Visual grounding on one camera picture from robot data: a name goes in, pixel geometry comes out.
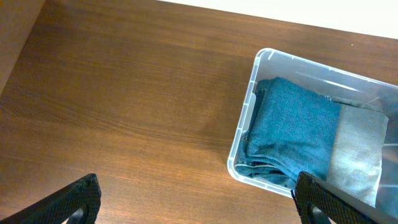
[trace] wooden tabletop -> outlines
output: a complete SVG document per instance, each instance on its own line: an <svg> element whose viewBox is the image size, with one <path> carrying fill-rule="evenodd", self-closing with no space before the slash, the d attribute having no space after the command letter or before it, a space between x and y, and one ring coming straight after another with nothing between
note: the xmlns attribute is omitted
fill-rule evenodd
<svg viewBox="0 0 398 224"><path fill-rule="evenodd" d="M256 52L398 84L398 41L157 1L47 1L0 99L0 218L88 173L98 223L300 223L226 161Z"/></svg>

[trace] plastic container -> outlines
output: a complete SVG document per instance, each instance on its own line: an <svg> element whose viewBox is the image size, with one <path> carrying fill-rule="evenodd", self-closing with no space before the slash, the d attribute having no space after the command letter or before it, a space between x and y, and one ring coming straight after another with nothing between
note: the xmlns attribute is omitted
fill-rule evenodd
<svg viewBox="0 0 398 224"><path fill-rule="evenodd" d="M239 175L235 169L235 157L242 133L248 130L259 80L275 77L286 78L308 90L322 95L333 95L375 105L389 117L383 148L382 177L380 187L395 189L398 193L398 86L366 78L327 65L312 62L274 49L260 50L244 98L243 108L235 138L228 157L228 171L236 180L291 197L290 190L266 180Z"/></svg>

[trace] dark blue fabric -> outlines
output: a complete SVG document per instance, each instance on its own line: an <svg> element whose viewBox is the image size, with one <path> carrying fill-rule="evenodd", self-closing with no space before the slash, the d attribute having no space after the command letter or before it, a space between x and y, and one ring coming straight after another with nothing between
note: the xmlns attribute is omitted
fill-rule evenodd
<svg viewBox="0 0 398 224"><path fill-rule="evenodd" d="M286 79L259 81L236 171L290 189L301 171L325 180L339 113L338 103Z"/></svg>

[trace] folded clothing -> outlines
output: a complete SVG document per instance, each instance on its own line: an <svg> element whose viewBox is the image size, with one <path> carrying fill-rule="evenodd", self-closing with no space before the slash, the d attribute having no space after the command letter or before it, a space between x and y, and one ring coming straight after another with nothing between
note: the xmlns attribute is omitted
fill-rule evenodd
<svg viewBox="0 0 398 224"><path fill-rule="evenodd" d="M388 117L342 105L327 182L375 206Z"/></svg>
<svg viewBox="0 0 398 224"><path fill-rule="evenodd" d="M251 124L238 146L236 171L290 189L301 171L325 180L340 108L286 79L259 81Z"/></svg>

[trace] gray fabric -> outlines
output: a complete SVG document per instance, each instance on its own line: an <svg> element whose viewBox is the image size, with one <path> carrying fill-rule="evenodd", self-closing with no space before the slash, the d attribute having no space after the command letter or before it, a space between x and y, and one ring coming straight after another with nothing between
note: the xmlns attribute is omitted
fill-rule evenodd
<svg viewBox="0 0 398 224"><path fill-rule="evenodd" d="M373 207L388 120L378 111L342 104L326 179Z"/></svg>

